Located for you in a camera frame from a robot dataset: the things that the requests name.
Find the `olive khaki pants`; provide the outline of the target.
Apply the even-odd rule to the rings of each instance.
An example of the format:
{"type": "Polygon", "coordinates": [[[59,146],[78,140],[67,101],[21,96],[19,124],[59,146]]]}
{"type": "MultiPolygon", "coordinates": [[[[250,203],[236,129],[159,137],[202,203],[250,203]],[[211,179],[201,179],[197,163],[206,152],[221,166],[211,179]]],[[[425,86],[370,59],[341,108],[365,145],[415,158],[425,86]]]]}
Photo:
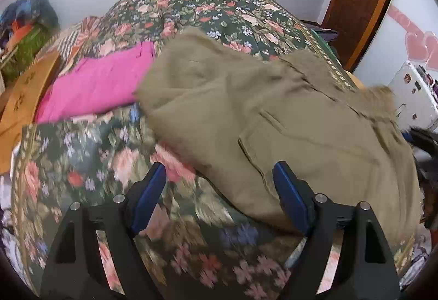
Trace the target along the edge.
{"type": "Polygon", "coordinates": [[[419,182],[389,88],[347,89],[309,50],[264,63],[189,27],[135,95],[157,140],[243,214],[299,233],[272,177],[285,161],[336,203],[368,202],[391,246],[414,235],[419,182]]]}

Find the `folded pink garment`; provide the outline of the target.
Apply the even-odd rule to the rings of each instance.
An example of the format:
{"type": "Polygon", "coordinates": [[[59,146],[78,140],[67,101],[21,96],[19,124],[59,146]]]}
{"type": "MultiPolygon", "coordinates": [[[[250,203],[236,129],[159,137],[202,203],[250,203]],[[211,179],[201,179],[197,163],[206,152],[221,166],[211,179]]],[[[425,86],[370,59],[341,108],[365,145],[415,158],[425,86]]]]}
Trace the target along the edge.
{"type": "Polygon", "coordinates": [[[70,73],[48,88],[35,122],[103,113],[134,101],[134,91],[154,61],[152,42],[138,42],[128,50],[98,59],[81,59],[70,73]]]}

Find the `white sticker covered box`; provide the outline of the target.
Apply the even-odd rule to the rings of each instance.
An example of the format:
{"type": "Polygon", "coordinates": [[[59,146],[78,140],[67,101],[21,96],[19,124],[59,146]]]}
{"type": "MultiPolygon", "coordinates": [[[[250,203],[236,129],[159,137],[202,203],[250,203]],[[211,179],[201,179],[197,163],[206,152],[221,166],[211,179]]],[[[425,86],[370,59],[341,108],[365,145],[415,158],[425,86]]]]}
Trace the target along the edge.
{"type": "Polygon", "coordinates": [[[401,130],[418,127],[437,129],[437,96],[431,76],[421,65],[406,61],[389,84],[394,94],[396,117],[401,130]]]}

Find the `striped patterned cloth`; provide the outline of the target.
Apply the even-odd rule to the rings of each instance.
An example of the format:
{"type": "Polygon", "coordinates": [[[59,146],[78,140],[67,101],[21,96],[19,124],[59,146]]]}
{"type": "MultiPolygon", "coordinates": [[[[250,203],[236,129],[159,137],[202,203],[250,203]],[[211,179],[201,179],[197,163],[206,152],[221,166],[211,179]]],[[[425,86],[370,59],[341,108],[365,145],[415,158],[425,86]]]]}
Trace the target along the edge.
{"type": "Polygon", "coordinates": [[[100,18],[87,16],[81,22],[52,36],[36,54],[33,65],[48,53],[59,53],[59,75],[65,75],[72,67],[77,53],[87,40],[96,38],[99,33],[100,18]]]}

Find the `pile of blue clothes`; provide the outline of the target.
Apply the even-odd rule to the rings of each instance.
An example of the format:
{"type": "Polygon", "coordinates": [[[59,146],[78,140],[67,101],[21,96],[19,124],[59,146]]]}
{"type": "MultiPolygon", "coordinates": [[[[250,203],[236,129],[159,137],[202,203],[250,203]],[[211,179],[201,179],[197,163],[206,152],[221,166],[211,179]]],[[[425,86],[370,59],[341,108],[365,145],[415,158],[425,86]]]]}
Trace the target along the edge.
{"type": "Polygon", "coordinates": [[[58,16],[48,0],[16,0],[1,14],[1,33],[12,30],[13,22],[39,23],[49,30],[59,28],[58,16]]]}

